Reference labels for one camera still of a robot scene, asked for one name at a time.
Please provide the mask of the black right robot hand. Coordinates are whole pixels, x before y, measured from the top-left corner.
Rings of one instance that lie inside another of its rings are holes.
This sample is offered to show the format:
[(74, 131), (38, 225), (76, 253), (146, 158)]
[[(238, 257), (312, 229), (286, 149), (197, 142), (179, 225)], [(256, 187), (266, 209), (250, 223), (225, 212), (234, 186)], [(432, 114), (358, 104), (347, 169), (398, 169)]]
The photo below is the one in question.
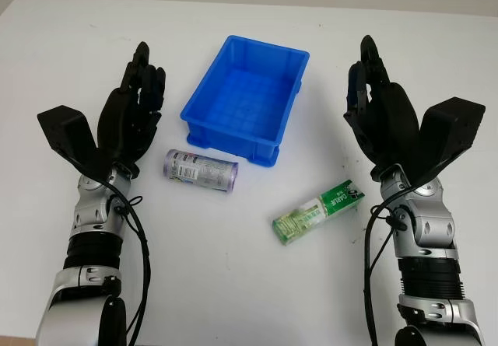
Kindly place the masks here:
[(360, 60), (348, 74), (344, 118), (374, 164), (370, 175), (380, 182), (395, 166), (407, 170), (419, 140), (419, 122), (405, 92), (389, 79), (374, 39), (360, 44)]

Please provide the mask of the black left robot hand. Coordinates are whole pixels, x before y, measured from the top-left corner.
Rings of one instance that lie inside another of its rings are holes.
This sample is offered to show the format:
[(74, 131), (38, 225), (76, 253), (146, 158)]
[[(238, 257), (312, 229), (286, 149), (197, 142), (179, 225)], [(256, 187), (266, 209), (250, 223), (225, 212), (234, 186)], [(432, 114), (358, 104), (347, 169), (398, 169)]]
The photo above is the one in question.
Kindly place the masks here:
[(100, 114), (98, 148), (132, 178), (139, 175), (136, 163), (148, 151), (156, 134), (165, 82), (166, 72), (149, 63), (149, 46), (143, 41)]

